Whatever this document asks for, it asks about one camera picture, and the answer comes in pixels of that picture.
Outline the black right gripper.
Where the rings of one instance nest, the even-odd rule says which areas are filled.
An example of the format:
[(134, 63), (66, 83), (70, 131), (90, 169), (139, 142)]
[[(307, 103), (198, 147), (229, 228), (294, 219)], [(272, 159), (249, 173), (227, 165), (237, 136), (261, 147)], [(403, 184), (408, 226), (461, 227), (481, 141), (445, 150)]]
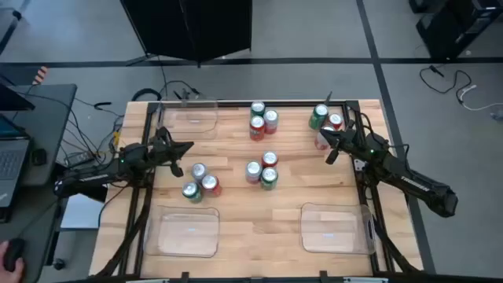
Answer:
[(345, 152), (356, 157), (362, 157), (367, 146), (359, 138), (358, 132), (354, 129), (355, 121), (349, 120), (344, 130), (321, 129), (320, 134), (328, 142), (332, 149), (325, 162), (334, 164), (339, 152)]

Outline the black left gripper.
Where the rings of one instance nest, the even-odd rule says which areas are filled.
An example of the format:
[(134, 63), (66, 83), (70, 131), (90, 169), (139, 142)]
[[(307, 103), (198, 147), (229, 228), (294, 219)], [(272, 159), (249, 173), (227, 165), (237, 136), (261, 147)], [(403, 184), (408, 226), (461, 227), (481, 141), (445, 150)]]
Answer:
[(182, 177), (178, 161), (194, 146), (193, 141), (174, 141), (166, 127), (156, 129), (151, 142), (149, 159), (155, 166), (168, 166), (175, 177)]

